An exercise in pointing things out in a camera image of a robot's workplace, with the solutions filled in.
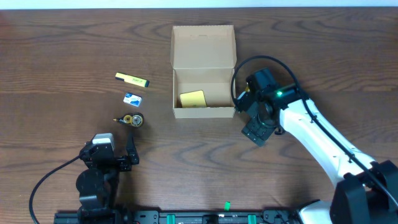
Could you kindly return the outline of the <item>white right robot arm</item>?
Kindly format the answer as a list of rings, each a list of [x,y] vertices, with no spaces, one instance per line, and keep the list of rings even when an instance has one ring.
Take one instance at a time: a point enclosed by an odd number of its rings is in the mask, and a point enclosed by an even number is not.
[[[297,84],[281,86],[268,69],[254,72],[236,100],[250,120],[242,133],[258,146],[290,133],[319,163],[334,187],[331,202],[316,200],[289,212],[287,223],[397,223],[397,166],[377,162],[351,144]]]

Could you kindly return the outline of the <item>yellow polar bear notepad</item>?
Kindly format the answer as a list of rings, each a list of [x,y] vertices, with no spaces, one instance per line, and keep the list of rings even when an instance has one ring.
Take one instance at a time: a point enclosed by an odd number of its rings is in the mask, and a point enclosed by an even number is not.
[[[203,90],[191,91],[180,94],[182,108],[206,108]]]

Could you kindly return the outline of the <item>white blue staples box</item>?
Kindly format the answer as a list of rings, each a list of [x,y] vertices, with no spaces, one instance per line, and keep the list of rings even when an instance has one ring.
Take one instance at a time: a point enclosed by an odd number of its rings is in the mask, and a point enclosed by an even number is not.
[[[142,102],[142,97],[132,93],[126,93],[123,102],[131,106],[139,107]]]

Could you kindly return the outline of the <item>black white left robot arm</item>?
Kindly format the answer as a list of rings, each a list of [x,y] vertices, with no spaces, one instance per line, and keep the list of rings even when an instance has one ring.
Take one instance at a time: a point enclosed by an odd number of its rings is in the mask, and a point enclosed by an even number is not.
[[[126,155],[114,155],[111,133],[96,134],[80,151],[79,158],[87,166],[76,180],[81,207],[78,223],[133,223],[131,212],[124,205],[116,205],[119,174],[129,172],[139,164],[139,156],[132,134],[126,143]]]

